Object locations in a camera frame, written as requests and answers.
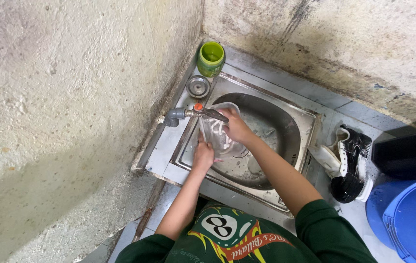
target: green sleeve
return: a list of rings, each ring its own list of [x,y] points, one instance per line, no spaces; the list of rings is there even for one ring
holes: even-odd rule
[[[125,247],[116,263],[163,262],[174,245],[174,240],[159,234],[145,237]]]
[[[299,211],[296,231],[322,262],[377,263],[352,225],[325,200],[312,201]]]

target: black and white sneaker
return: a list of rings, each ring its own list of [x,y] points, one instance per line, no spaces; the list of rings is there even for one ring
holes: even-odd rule
[[[370,137],[343,124],[336,130],[336,141],[331,146],[308,148],[331,178],[331,194],[339,202],[367,201],[373,187],[365,173],[371,146]]]

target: green jar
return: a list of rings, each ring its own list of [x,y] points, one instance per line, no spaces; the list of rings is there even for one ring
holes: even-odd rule
[[[212,78],[221,72],[225,60],[224,49],[219,43],[206,42],[201,46],[198,53],[198,71],[203,76]]]

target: metal lid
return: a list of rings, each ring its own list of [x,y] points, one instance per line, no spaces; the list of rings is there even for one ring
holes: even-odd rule
[[[209,81],[200,75],[195,75],[188,79],[187,83],[185,84],[185,89],[194,98],[203,98],[205,97],[210,88]]]

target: blue bucket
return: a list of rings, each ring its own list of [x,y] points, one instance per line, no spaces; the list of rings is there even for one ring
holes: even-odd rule
[[[416,180],[376,186],[366,206],[375,235],[408,263],[416,263]]]

